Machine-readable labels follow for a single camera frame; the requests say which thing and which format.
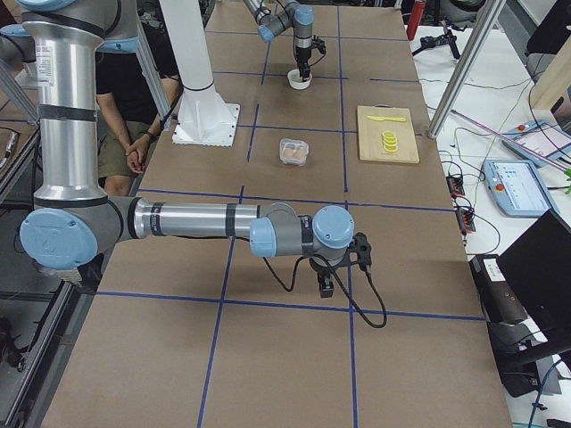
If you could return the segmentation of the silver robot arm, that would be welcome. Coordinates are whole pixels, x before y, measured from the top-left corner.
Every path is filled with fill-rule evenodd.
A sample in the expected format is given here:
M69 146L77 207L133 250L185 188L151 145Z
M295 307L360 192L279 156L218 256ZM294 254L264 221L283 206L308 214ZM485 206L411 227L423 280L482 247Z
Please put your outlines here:
M37 115L43 184L35 209L23 220L24 250L39 264L69 270L91 262L114 244L149 235L248 241L256 257L301 256L318 274L321 297L330 297L335 272L357 252L352 215L327 206L298 216L287 204L168 204L108 196L98 184L95 51L102 45L134 53L145 34L137 1L17 1L23 28L33 37L37 64ZM285 1L269 12L263 1L247 4L261 38L270 42L294 31L295 71L310 76L313 11ZM178 70L182 103L173 143L231 146L240 106L225 103L215 88L198 1L161 1Z
M310 58L313 50L313 9L298 1L286 1L282 11L273 14L262 1L247 0L244 4L250 11L258 33L265 43L288 29L294 30L294 58L302 82L310 79Z

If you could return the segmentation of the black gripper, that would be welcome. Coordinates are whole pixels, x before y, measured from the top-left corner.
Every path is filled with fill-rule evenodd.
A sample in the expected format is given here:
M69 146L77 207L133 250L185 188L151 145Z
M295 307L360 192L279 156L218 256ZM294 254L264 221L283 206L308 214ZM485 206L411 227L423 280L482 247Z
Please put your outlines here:
M318 257L310 258L310 266L318 277L320 297L331 298L335 290L332 277L336 275L337 267L334 267L327 259Z
M309 60L311 58L311 47L301 47L298 45L294 46L294 58L296 60L297 66L299 67L300 80L301 82L307 82L310 80L310 65Z

